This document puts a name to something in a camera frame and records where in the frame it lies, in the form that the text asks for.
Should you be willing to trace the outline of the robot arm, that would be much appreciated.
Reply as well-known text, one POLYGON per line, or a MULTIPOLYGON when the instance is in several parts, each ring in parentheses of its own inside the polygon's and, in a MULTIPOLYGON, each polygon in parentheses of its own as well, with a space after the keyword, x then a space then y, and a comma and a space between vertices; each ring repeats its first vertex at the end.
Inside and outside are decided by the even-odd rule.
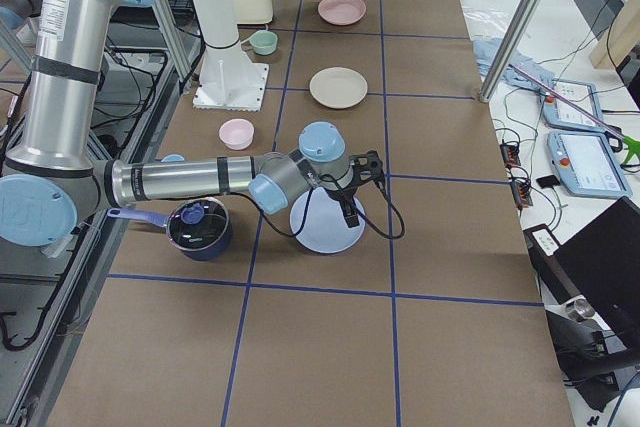
POLYGON ((322 187, 346 202, 355 159, 335 126, 315 122, 289 154, 196 162, 93 162, 86 153, 109 21, 124 0, 43 0, 19 143, 1 174, 1 235, 40 247, 110 207, 248 192, 268 214, 322 187))

